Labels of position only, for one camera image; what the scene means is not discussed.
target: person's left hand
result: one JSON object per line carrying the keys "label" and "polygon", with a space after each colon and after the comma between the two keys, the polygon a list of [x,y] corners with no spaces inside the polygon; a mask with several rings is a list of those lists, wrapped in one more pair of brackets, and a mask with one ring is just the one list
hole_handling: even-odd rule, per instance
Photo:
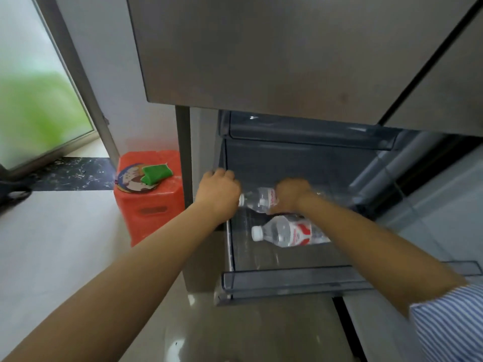
{"label": "person's left hand", "polygon": [[217,224],[228,221],[238,208],[242,187],[232,170],[208,171],[199,183],[195,204],[212,211]]}

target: plastic bottle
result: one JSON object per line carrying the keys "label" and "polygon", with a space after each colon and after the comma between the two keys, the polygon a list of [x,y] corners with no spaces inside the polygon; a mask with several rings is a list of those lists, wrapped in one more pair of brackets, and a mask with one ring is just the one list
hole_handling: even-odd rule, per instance
{"label": "plastic bottle", "polygon": [[277,204],[274,188],[258,188],[256,191],[243,193],[238,200],[238,207],[250,208],[258,213],[269,213]]}
{"label": "plastic bottle", "polygon": [[276,216],[264,226],[252,227],[254,241],[269,241],[281,248],[329,242],[322,230],[308,219],[297,216]]}

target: forearm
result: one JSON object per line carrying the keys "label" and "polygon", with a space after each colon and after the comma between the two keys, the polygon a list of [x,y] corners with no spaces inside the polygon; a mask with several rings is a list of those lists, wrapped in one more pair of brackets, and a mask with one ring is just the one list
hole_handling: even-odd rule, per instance
{"label": "forearm", "polygon": [[216,225],[206,208],[190,206],[76,292],[5,361],[118,360]]}
{"label": "forearm", "polygon": [[466,284],[462,276],[407,240],[315,194],[301,198],[299,210],[403,315],[412,303]]}

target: person's right arm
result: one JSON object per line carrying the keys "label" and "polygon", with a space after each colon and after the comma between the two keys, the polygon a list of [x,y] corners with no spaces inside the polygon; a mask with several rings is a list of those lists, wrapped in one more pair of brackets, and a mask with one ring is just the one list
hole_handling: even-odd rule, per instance
{"label": "person's right arm", "polygon": [[276,187],[272,213],[300,213],[320,227],[353,266],[404,316],[409,306],[443,296],[466,280],[417,246],[312,192],[303,179]]}

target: person's left arm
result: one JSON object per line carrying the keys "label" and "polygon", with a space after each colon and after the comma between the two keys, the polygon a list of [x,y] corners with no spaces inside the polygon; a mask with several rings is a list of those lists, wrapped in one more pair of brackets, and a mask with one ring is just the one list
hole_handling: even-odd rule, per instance
{"label": "person's left arm", "polygon": [[195,203],[83,286],[4,361],[120,359],[191,253],[235,214],[241,189],[234,177],[206,173]]}

